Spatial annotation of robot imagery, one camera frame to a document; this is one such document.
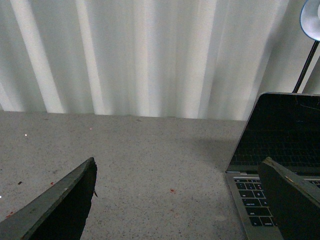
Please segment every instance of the laptop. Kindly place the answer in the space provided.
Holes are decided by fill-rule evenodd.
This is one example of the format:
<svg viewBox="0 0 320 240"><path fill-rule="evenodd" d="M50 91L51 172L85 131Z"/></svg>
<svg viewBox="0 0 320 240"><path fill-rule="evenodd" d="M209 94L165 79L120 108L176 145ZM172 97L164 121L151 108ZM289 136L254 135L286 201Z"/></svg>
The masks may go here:
<svg viewBox="0 0 320 240"><path fill-rule="evenodd" d="M255 102L225 171L249 240L283 240L258 175L267 157L320 188L320 95L265 92Z"/></svg>

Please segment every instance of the laptop screen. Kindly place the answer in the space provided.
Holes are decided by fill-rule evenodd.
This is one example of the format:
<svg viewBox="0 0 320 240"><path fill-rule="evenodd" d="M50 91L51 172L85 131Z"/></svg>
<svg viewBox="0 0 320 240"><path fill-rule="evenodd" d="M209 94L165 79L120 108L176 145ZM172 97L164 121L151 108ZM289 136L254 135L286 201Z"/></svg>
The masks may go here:
<svg viewBox="0 0 320 240"><path fill-rule="evenodd" d="M320 173L320 96L260 95L227 172L257 173L266 157L296 173Z"/></svg>

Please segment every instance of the curtain fold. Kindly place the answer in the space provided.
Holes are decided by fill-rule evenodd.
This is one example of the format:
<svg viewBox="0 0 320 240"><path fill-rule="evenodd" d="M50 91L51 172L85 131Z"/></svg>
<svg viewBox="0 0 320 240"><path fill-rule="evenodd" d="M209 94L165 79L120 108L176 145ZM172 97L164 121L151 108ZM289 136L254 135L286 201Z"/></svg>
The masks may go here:
<svg viewBox="0 0 320 240"><path fill-rule="evenodd" d="M303 4L2 0L0 110L246 120L297 82ZM301 93L320 93L319 55Z"/></svg>

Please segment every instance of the keyboard key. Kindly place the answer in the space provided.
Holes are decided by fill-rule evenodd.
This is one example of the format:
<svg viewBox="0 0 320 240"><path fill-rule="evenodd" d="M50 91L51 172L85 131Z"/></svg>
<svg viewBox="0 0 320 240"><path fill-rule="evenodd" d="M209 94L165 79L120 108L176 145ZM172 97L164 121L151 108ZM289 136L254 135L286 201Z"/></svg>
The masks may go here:
<svg viewBox="0 0 320 240"><path fill-rule="evenodd" d="M242 198L242 202L246 207L261 207L261 204L256 198Z"/></svg>
<svg viewBox="0 0 320 240"><path fill-rule="evenodd" d="M242 198L254 198L251 190L239 190L239 193Z"/></svg>
<svg viewBox="0 0 320 240"><path fill-rule="evenodd" d="M255 186L255 189L262 190L261 183L255 183L254 186Z"/></svg>
<svg viewBox="0 0 320 240"><path fill-rule="evenodd" d="M267 207L246 207L249 216L271 216Z"/></svg>
<svg viewBox="0 0 320 240"><path fill-rule="evenodd" d="M263 194L262 191L253 191L253 194L258 199L264 199L265 198L265 195Z"/></svg>
<svg viewBox="0 0 320 240"><path fill-rule="evenodd" d="M246 189L256 190L255 185L253 183L246 183L245 186L246 186Z"/></svg>
<svg viewBox="0 0 320 240"><path fill-rule="evenodd" d="M263 226L273 227L273 223L272 223L270 217L262 216L262 217L260 217L260 220L261 220Z"/></svg>
<svg viewBox="0 0 320 240"><path fill-rule="evenodd" d="M236 183L246 183L247 179L235 179L234 180Z"/></svg>
<svg viewBox="0 0 320 240"><path fill-rule="evenodd" d="M259 199L259 201L263 207L268 207L267 199L262 198L262 199Z"/></svg>
<svg viewBox="0 0 320 240"><path fill-rule="evenodd" d="M271 220L272 220L272 222L273 222L273 225L275 225L275 226L277 227L278 224L277 224L276 218L272 216L272 217L271 217Z"/></svg>
<svg viewBox="0 0 320 240"><path fill-rule="evenodd" d="M243 182L237 182L237 183L236 183L236 187L237 187L239 190L246 189L246 185L245 185Z"/></svg>
<svg viewBox="0 0 320 240"><path fill-rule="evenodd" d="M250 218L252 226L254 226L254 227L262 226L262 223L261 223L258 216L251 216L249 218Z"/></svg>

